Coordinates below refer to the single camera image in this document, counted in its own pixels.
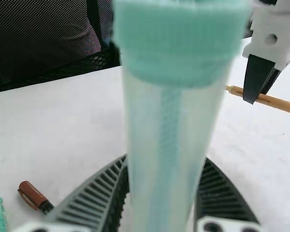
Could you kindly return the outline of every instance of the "white plastic mount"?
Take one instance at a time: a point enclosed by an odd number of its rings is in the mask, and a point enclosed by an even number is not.
[[[198,220],[197,232],[265,232],[257,223],[205,216]]]
[[[30,222],[13,230],[13,232],[91,232],[91,230],[84,226],[69,224]]]
[[[251,43],[243,51],[270,60],[277,70],[283,71],[290,63],[290,0],[277,0],[266,5],[253,0]]]

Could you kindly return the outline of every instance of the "black mesh chair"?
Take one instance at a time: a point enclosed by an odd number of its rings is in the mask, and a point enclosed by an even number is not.
[[[0,1],[0,91],[119,65],[111,0]]]

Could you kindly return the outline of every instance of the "white table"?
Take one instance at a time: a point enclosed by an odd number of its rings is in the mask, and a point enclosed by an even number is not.
[[[246,63],[239,55],[229,85],[243,86]],[[20,182],[57,205],[125,153],[120,76],[113,68],[0,93],[0,187],[11,229],[44,217],[19,197]],[[290,66],[269,95],[290,101]],[[290,114],[226,92],[208,156],[266,228],[290,232]]]

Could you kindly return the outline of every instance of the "translucent tube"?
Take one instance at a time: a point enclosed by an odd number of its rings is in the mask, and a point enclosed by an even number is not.
[[[211,84],[190,88],[155,85],[124,71],[133,232],[185,228],[226,69]]]

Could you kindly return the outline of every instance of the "mounting hole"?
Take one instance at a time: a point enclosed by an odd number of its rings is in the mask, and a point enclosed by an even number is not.
[[[269,34],[264,40],[266,45],[275,45],[277,41],[278,38],[275,34]]]
[[[39,228],[39,229],[36,229],[36,230],[33,230],[31,232],[47,232],[48,230],[45,229],[45,228]]]
[[[204,230],[208,232],[222,232],[222,228],[214,222],[208,222],[204,225]]]
[[[258,231],[253,228],[245,228],[243,229],[243,232],[258,232]]]

